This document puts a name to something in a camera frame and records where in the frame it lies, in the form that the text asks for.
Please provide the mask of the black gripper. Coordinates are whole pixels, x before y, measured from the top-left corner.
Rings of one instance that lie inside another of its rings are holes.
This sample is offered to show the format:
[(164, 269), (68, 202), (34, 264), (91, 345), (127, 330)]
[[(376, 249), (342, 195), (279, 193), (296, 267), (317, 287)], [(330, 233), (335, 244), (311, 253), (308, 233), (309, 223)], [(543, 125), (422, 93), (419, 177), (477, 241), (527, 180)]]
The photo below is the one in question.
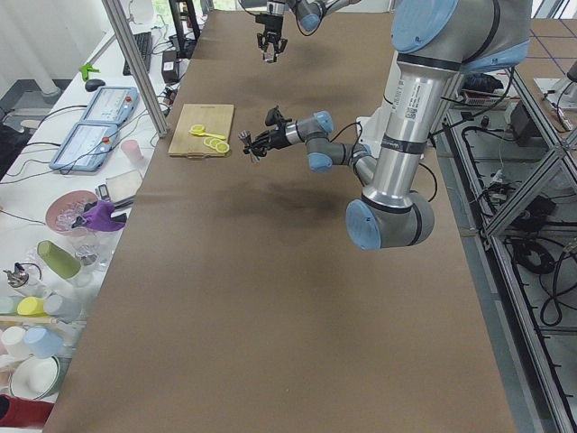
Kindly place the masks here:
[(264, 31), (257, 33), (257, 43), (261, 51), (262, 59), (266, 59), (267, 46), (275, 47), (275, 57), (284, 52), (288, 40), (282, 38), (283, 16), (277, 14), (257, 14), (255, 22), (264, 25)]
[(259, 161), (261, 158), (267, 156), (269, 150), (280, 150), (289, 147), (296, 144), (298, 139), (294, 138), (287, 128), (276, 128), (257, 134), (254, 137), (252, 137), (250, 131), (245, 130), (244, 141), (246, 143), (258, 143), (247, 145), (246, 153), (252, 161)]

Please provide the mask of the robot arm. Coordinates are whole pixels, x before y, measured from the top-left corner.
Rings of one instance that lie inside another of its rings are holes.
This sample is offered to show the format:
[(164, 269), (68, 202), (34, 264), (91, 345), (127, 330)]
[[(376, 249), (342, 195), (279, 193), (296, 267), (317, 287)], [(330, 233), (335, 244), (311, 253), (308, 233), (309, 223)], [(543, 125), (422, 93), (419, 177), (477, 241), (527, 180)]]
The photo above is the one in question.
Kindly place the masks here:
[(284, 15), (293, 13), (299, 32), (305, 36), (314, 34), (321, 22), (329, 15), (357, 1), (267, 1), (264, 12), (254, 13), (247, 10), (242, 2), (242, 9), (254, 17), (263, 30), (256, 35), (257, 45), (266, 63), (275, 63), (284, 52), (288, 40), (283, 36)]
[(263, 157), (303, 143), (313, 171), (349, 166), (362, 194), (346, 209), (348, 235), (363, 250), (419, 244), (435, 217), (412, 183), (448, 81), (459, 73), (511, 68), (527, 55), (532, 5), (528, 1), (404, 1), (395, 10), (391, 41), (400, 70), (380, 153), (333, 143), (331, 116), (306, 119), (267, 114), (256, 137), (241, 132), (243, 150)]

